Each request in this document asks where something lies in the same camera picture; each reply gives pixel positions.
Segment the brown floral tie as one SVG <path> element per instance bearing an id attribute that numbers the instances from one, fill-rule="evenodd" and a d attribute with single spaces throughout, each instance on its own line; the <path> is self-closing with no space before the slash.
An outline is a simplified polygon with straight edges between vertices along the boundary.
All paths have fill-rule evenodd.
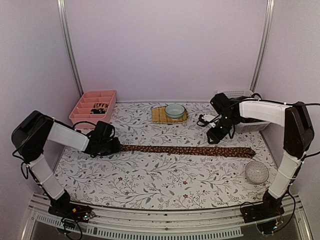
<path id="1" fill-rule="evenodd" d="M 210 156 L 225 158 L 250 158 L 252 159 L 256 152 L 250 147 L 193 147 L 193 146 L 143 146 L 121 144 L 122 152 L 143 152 L 159 153 L 168 155 L 189 155 L 189 156 Z"/>

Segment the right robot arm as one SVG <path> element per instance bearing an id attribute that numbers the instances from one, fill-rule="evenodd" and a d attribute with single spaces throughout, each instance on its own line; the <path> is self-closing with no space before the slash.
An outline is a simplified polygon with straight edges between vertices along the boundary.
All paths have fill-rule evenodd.
<path id="1" fill-rule="evenodd" d="M 265 191 L 262 203 L 253 207 L 253 211 L 262 218 L 282 213 L 282 199 L 298 176 L 302 163 L 309 157 L 307 151 L 315 137 L 307 104 L 262 100 L 252 96 L 228 98 L 224 93 L 216 94 L 210 104 L 217 116 L 204 114 L 198 118 L 204 125 L 211 126 L 207 132 L 210 144 L 218 144 L 241 119 L 255 119 L 284 128 L 283 157 L 277 174 Z"/>

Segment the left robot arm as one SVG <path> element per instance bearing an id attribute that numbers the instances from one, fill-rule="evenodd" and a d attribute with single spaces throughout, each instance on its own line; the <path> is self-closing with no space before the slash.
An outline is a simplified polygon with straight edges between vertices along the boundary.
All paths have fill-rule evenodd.
<path id="1" fill-rule="evenodd" d="M 69 126 L 37 110 L 28 115 L 12 132 L 15 147 L 14 158 L 20 159 L 28 168 L 37 184 L 50 199 L 51 206 L 63 216 L 74 213 L 69 193 L 61 186 L 45 159 L 45 146 L 55 143 L 85 153 L 92 158 L 120 152 L 121 144 L 115 136 L 115 127 L 98 121 L 89 133 Z"/>

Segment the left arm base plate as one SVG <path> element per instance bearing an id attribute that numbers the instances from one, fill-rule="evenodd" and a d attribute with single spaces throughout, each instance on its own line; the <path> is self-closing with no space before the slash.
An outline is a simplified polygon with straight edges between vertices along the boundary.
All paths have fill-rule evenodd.
<path id="1" fill-rule="evenodd" d="M 58 207 L 50 206 L 48 213 L 63 219 L 69 219 L 76 222 L 88 223 L 90 219 L 94 218 L 96 214 L 93 209 L 88 205 L 79 205 L 70 203 L 69 205 Z"/>

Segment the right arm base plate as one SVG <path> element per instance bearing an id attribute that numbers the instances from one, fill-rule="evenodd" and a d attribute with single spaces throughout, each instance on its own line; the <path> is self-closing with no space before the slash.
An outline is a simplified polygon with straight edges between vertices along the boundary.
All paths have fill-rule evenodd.
<path id="1" fill-rule="evenodd" d="M 245 223 L 256 222 L 284 214 L 282 200 L 263 201 L 262 203 L 253 204 L 245 201 L 240 205 L 240 212 Z"/>

